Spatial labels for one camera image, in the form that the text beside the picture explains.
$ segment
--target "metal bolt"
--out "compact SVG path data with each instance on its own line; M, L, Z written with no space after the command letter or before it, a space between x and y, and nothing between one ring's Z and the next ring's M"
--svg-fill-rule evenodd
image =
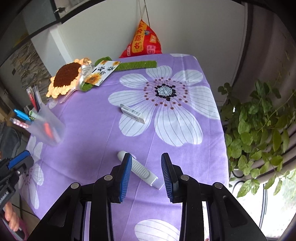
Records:
M106 176L104 176L104 179L106 180L106 181L110 181L110 180L112 180L112 176L111 175L106 175Z
M71 188L72 189L76 189L76 188L78 188L79 187L79 183L72 183L71 184Z
M223 185L221 183L215 183L214 186L218 189L221 189L223 187Z
M184 181L188 181L189 180L189 176L188 175L182 175L181 179Z

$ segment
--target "translucent pen cup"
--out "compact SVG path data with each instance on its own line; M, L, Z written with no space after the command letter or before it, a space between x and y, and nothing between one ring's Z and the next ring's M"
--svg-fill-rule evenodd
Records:
M44 144L56 146L64 139L66 126L50 111L48 106L42 104L37 118L26 130Z

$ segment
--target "flower center print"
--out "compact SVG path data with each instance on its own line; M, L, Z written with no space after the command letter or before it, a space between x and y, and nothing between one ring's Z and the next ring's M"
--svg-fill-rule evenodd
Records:
M124 104L144 116L145 124L142 124L123 114L119 120L122 134L130 137L142 134L154 117L155 131L167 144L200 144L203 133L195 116L220 119L211 89L199 85L203 74L188 69L172 77L171 67L165 65L146 69L146 73L150 78L141 74L124 75L120 83L131 90L112 93L108 98L111 104Z

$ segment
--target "finger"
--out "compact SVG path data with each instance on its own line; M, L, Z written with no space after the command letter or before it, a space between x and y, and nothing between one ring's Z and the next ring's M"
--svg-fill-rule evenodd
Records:
M5 214L4 214L4 217L8 222L11 220L12 214L13 214L12 204L11 202L8 202L7 204L5 204Z
M13 212L13 214L11 216L11 220L9 221L9 227L11 230L14 229L16 222L17 222L17 214L15 212Z
M17 221L16 221L13 231L16 232L19 227L20 227L20 218L17 216Z

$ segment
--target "brown sunflower center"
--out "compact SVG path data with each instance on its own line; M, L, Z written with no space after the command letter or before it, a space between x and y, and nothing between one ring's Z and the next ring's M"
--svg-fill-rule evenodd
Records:
M70 63L62 66L54 78L54 87L63 87L70 85L78 76L79 63Z

